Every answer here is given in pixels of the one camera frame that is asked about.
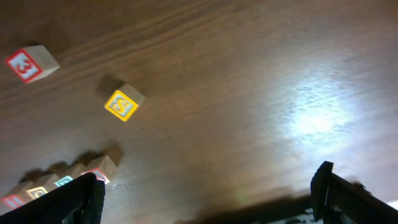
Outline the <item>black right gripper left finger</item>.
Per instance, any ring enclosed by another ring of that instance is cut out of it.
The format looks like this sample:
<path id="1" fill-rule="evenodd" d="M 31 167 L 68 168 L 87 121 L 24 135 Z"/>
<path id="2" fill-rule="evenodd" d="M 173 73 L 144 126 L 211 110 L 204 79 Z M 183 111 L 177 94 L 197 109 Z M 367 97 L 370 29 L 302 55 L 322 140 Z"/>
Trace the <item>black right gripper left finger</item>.
<path id="1" fill-rule="evenodd" d="M 104 196 L 105 183 L 90 172 L 1 215 L 1 224 L 100 224 Z"/>

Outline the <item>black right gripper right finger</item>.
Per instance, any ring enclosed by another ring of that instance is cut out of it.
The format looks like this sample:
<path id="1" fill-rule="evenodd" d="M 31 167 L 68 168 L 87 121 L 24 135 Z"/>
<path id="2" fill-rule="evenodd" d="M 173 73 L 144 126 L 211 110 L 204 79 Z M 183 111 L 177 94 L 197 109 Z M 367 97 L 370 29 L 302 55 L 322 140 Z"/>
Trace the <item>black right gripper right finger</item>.
<path id="1" fill-rule="evenodd" d="M 397 224 L 397 210 L 370 194 L 361 184 L 333 173 L 325 161 L 310 183 L 313 218 L 323 223 Z"/>

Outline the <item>red I block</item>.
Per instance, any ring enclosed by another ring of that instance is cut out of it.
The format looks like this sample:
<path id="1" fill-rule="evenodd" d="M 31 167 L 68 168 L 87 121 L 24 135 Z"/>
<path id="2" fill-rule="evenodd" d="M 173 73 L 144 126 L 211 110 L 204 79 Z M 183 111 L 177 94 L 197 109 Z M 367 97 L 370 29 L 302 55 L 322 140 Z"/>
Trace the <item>red I block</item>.
<path id="1" fill-rule="evenodd" d="M 26 190 L 29 190 L 33 185 L 33 181 L 30 180 L 17 184 L 6 195 L 1 197 L 1 203 L 7 207 L 8 211 L 12 211 L 31 202 L 32 198 Z"/>

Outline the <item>green R block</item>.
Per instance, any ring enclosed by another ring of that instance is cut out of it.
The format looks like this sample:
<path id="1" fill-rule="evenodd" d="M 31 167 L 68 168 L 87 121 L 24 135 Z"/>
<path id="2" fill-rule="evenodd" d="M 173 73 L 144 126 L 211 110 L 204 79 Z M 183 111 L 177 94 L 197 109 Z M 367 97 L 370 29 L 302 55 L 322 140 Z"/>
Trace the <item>green R block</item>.
<path id="1" fill-rule="evenodd" d="M 86 171 L 86 167 L 83 164 L 77 163 L 70 166 L 65 171 L 59 172 L 57 175 L 59 177 L 58 180 L 54 182 L 56 187 L 61 187 L 74 179 L 81 176 L 82 173 Z"/>

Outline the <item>red A block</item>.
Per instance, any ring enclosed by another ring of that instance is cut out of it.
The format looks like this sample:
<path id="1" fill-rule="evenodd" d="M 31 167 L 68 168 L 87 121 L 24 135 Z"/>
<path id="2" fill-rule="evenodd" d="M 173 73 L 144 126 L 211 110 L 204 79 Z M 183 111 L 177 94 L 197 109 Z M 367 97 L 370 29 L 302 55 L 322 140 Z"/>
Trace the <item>red A block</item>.
<path id="1" fill-rule="evenodd" d="M 111 160 L 109 156 L 105 155 L 92 160 L 88 164 L 86 170 L 81 173 L 81 175 L 91 172 L 94 173 L 98 180 L 103 181 L 105 184 L 108 184 L 113 180 L 117 171 L 118 168 L 115 163 Z"/>

